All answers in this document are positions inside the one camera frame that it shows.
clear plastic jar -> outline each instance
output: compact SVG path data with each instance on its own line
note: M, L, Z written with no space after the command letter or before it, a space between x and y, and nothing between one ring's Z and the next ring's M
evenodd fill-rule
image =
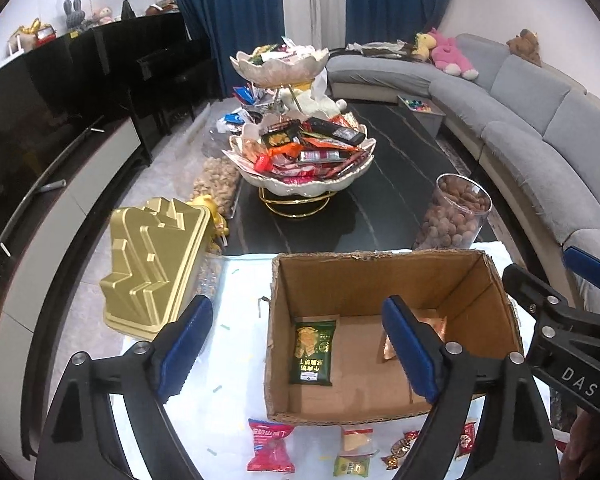
M414 250L468 249L491 207L491 197L473 180L458 174L440 175Z

gold plastic lid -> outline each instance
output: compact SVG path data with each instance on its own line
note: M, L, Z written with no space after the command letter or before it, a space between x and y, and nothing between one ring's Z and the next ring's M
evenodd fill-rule
M104 321L118 332L153 340L193 294L213 237L211 212L152 198L143 207L116 209L109 224L113 271L100 280Z

gray sofa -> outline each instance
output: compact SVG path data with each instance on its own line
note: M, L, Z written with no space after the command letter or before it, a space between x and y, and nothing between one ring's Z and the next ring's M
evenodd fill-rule
M600 313L600 290L562 264L569 246L600 258L600 99L555 68L512 56L506 45L461 34L458 47L480 74L474 82L430 64L337 56L327 64L333 96L431 97L507 200L551 285L571 304Z

cardboard box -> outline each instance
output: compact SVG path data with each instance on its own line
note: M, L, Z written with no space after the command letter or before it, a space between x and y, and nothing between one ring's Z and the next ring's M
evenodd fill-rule
M381 306L392 294L421 315L446 316L446 340L475 356L522 352L512 306L481 251L281 254L273 261L264 385L270 420L357 424L429 411L400 363L382 358ZM289 384L294 322L307 318L338 320L333 386Z

black marble table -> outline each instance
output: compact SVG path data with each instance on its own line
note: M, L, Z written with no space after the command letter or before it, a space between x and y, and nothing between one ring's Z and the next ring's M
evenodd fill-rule
M258 189L243 181L224 254L411 248L436 178L456 169L423 128L408 125L397 106L356 103L349 110L377 139L371 168L304 219L270 212ZM488 225L478 236L478 241L495 239Z

